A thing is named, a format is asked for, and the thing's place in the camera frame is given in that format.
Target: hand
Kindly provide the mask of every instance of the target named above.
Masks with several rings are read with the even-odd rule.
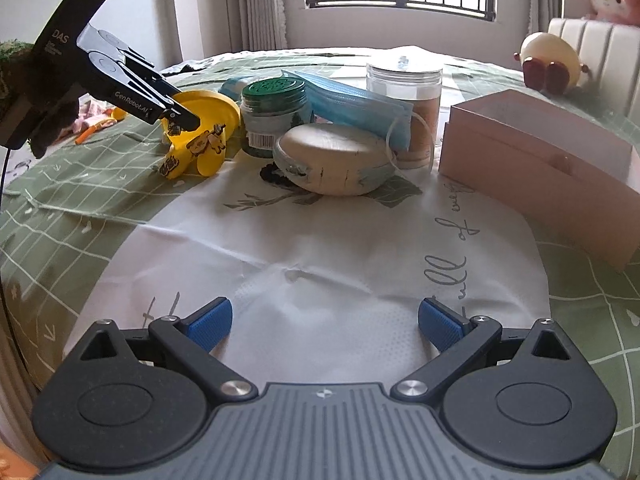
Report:
[[[30,44],[0,43],[0,121],[20,94],[25,95],[37,111],[47,114],[29,139],[33,155],[42,158],[60,131],[78,118],[79,103],[73,99],[58,104],[65,92],[59,78],[45,62],[33,60],[30,53]]]

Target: pink box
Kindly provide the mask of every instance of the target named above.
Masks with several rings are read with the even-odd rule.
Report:
[[[640,157],[597,124],[515,90],[451,108],[440,173],[623,270],[640,246]]]

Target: surgical mask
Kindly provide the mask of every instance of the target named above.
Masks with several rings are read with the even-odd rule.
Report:
[[[385,140],[392,150],[407,150],[411,141],[411,103],[338,83],[325,77],[283,70],[303,80],[316,116],[336,124],[355,126]]]

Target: bed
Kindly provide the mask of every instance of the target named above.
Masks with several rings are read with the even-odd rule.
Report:
[[[192,63],[197,72],[174,84],[218,89],[230,76],[295,67],[363,86],[375,52],[228,54]],[[442,60],[440,135],[458,102],[506,88],[529,92],[519,72]],[[640,139],[623,113],[586,93],[556,104]],[[265,183],[259,172],[268,161],[230,142],[217,176],[166,181],[154,171],[166,150],[160,137],[159,126],[127,118],[81,146],[62,145],[4,192],[2,279],[29,377],[2,359],[12,373],[0,370],[0,434],[25,457],[45,459],[28,425],[36,393],[29,382],[41,387],[95,319],[142,328],[227,296],[234,326],[216,355],[258,387],[389,387],[436,355],[416,326],[419,300],[436,295],[466,316],[487,314],[514,328],[551,314],[616,401],[604,464],[624,478],[638,473],[640,253],[617,274],[502,204],[424,170],[398,174],[369,196],[320,198]],[[5,356],[10,342],[0,344]]]

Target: headboard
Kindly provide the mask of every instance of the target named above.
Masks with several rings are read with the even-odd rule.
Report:
[[[579,85],[640,124],[640,27],[556,18],[549,32],[571,44],[588,65]]]

